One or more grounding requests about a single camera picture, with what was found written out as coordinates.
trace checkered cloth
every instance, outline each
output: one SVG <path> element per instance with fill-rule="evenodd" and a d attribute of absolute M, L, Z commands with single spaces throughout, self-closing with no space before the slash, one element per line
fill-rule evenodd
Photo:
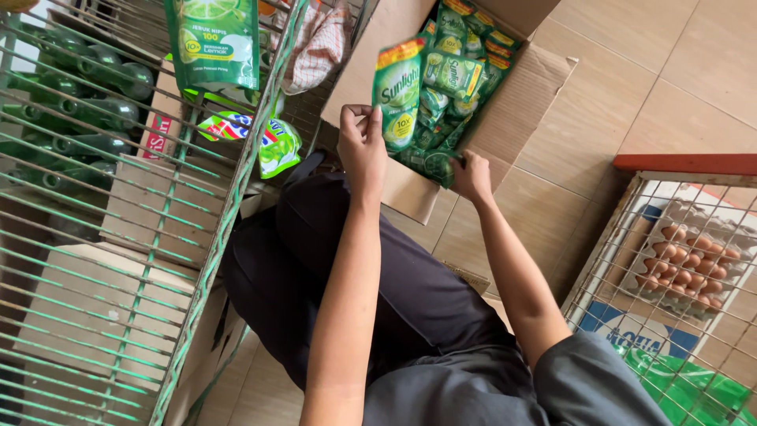
<path fill-rule="evenodd" d="M 283 28 L 286 15 L 277 11 L 273 23 Z M 307 7 L 302 29 L 297 36 L 292 58 L 287 66 L 282 89 L 296 95 L 317 87 L 347 57 L 352 14 L 344 0 L 327 13 L 318 11 L 313 2 Z M 271 34 L 274 49 L 279 45 L 278 33 Z"/>

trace gray shirt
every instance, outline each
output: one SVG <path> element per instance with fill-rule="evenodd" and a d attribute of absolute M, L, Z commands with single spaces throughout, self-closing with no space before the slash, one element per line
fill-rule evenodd
<path fill-rule="evenodd" d="M 363 426 L 670 425 L 612 346 L 579 332 L 532 377 L 520 352 L 476 346 L 424 357 L 366 391 Z"/>

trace dark pants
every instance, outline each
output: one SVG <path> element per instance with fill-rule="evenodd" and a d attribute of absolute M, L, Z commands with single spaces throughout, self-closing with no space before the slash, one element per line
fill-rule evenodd
<path fill-rule="evenodd" d="M 313 326 L 349 202 L 344 174 L 300 180 L 283 191 L 275 208 L 238 226 L 222 262 L 236 311 L 303 390 Z M 421 356 L 515 344 L 497 313 L 465 281 L 383 216 L 380 229 L 369 383 Z"/>

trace sleeve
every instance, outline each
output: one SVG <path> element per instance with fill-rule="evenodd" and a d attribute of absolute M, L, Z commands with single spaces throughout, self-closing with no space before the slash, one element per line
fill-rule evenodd
<path fill-rule="evenodd" d="M 580 331 L 549 348 L 534 368 L 537 401 L 575 425 L 670 426 L 639 379 L 600 335 Z"/>

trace wire mesh basket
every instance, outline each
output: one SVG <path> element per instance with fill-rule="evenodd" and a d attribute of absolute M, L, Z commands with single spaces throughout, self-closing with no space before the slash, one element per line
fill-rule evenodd
<path fill-rule="evenodd" d="M 261 1 L 287 19 L 257 105 L 161 84 L 162 2 L 0 14 L 0 423 L 163 424 L 202 356 L 211 377 L 230 361 L 217 269 L 243 199 L 276 192 L 251 175 L 309 3 Z M 302 155 L 335 78 L 288 100 Z M 208 144 L 198 123 L 229 105 L 254 112 L 247 137 Z"/>
<path fill-rule="evenodd" d="M 757 424 L 757 158 L 620 155 L 640 171 L 562 310 L 673 424 Z"/>

